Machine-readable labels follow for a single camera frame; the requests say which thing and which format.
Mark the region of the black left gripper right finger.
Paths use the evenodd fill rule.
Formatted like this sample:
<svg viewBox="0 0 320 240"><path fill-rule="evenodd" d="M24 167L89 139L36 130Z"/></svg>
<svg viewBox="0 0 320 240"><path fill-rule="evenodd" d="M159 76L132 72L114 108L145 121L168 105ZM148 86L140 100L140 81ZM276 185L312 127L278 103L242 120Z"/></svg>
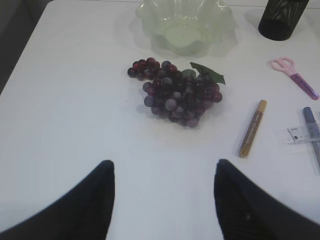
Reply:
<svg viewBox="0 0 320 240"><path fill-rule="evenodd" d="M227 159L216 165L213 196L225 240L318 240L320 225L273 198Z"/></svg>

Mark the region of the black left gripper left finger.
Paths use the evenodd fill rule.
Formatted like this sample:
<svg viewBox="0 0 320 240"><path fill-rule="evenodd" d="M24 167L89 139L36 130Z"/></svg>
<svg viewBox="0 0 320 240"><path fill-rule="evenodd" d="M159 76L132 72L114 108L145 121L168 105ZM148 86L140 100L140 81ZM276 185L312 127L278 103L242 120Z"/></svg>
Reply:
<svg viewBox="0 0 320 240"><path fill-rule="evenodd" d="M60 199L1 232L2 240L104 240L115 201L114 163L102 161Z"/></svg>

